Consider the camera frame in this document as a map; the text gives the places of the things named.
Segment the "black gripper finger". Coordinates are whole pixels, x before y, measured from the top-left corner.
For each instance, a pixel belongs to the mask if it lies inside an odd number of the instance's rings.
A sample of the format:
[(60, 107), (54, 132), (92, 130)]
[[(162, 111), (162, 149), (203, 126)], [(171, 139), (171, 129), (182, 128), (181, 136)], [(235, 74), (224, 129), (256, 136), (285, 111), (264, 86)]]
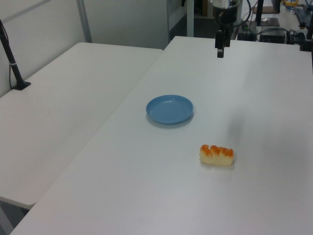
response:
[(224, 57), (224, 31), (218, 30), (216, 31), (215, 36), (215, 48), (217, 49), (217, 57)]
[(229, 25), (224, 30), (224, 47), (230, 47), (230, 40), (231, 40), (231, 26)]

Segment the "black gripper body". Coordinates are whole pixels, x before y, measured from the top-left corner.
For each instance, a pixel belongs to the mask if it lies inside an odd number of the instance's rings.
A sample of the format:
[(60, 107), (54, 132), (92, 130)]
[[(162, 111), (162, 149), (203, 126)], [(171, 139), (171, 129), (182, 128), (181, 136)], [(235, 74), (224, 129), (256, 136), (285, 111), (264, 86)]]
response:
[(232, 27), (237, 20), (237, 7), (218, 8), (213, 6), (214, 21), (219, 25), (219, 30)]

